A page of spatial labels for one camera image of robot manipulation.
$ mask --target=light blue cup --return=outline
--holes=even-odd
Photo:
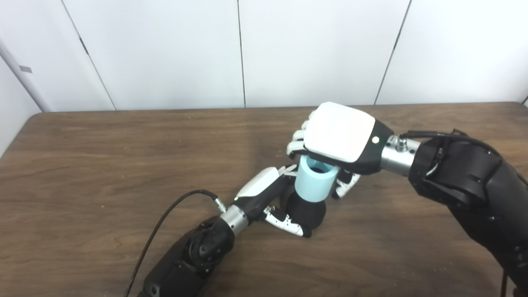
[[[322,173],[315,172],[312,168],[317,168]],[[306,201],[323,201],[330,194],[338,172],[339,168],[336,166],[316,161],[307,155],[303,155],[299,161],[299,169],[295,179],[295,191]]]

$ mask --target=wood grain surface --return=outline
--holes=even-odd
[[[225,203],[285,148],[314,108],[42,113],[0,159],[0,296],[122,296],[153,226],[180,195]],[[360,106],[401,133],[458,128],[528,175],[528,109],[517,103]],[[192,197],[140,269],[216,215]],[[447,209],[408,181],[362,177],[327,200],[311,239],[265,223],[240,234],[201,296],[498,296],[501,269]]]

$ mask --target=black object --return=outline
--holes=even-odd
[[[467,133],[464,133],[458,129],[453,129],[452,133],[443,133],[436,131],[408,131],[407,133],[401,134],[400,138],[448,138],[450,140],[467,142],[476,146],[480,146],[494,153],[497,156],[501,156],[501,154],[499,154],[498,151],[496,151],[491,145],[478,139],[469,137]]]
[[[508,287],[508,274],[506,270],[502,271],[502,280],[501,280],[501,297],[506,297],[506,289]]]
[[[196,296],[234,244],[234,233],[220,217],[187,232],[145,278],[139,297]]]
[[[365,148],[357,160],[343,167],[350,172],[367,175],[381,171],[381,152],[385,147],[385,143],[389,137],[394,135],[394,131],[388,128],[384,123],[376,120],[372,133],[369,136],[369,141],[365,144]],[[380,140],[377,143],[371,141],[372,138],[378,137]]]
[[[313,230],[319,227],[325,218],[325,200],[309,202],[301,198],[297,192],[293,192],[286,202],[286,213],[290,215],[291,222]]]
[[[162,225],[165,218],[168,216],[168,214],[171,213],[171,211],[178,205],[180,202],[182,202],[185,198],[195,195],[195,194],[204,194],[206,196],[211,197],[211,199],[215,200],[218,198],[218,196],[212,192],[209,192],[207,190],[194,190],[187,194],[184,194],[183,196],[179,197],[167,210],[165,213],[163,213],[162,217],[159,219],[158,223],[152,230],[152,233],[150,234],[150,237],[147,240],[147,243],[145,244],[145,247],[143,248],[141,255],[139,256],[139,259],[136,263],[136,267],[134,267],[134,271],[132,272],[132,276],[130,277],[130,282],[128,283],[127,290],[125,291],[124,296],[128,297],[128,294],[130,294],[130,290],[132,289],[132,285],[134,284],[134,280],[136,279],[137,272],[139,271],[139,267],[141,266],[141,263],[143,262],[143,258],[145,258],[145,254],[147,253],[148,247],[150,246],[152,239],[154,239],[154,236],[158,232],[158,229]]]
[[[515,288],[513,289],[513,297],[526,297],[526,295],[524,295],[517,288]]]
[[[419,195],[447,205],[528,294],[528,184],[488,144],[469,138],[442,134],[424,142],[409,181]]]

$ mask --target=white wall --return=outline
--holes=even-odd
[[[50,111],[114,109],[60,0],[0,1],[0,41]]]
[[[528,2],[415,0],[377,104],[521,102]]]
[[[248,107],[373,104],[409,0],[240,1]]]
[[[27,119],[40,109],[0,58],[0,156]]]
[[[117,109],[243,107],[237,0],[65,0]]]

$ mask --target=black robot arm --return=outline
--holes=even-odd
[[[212,217],[182,236],[145,278],[138,297],[196,296],[234,245],[234,233]]]
[[[489,146],[454,136],[422,143],[409,181],[419,195],[447,205],[468,236],[528,294],[528,183]]]

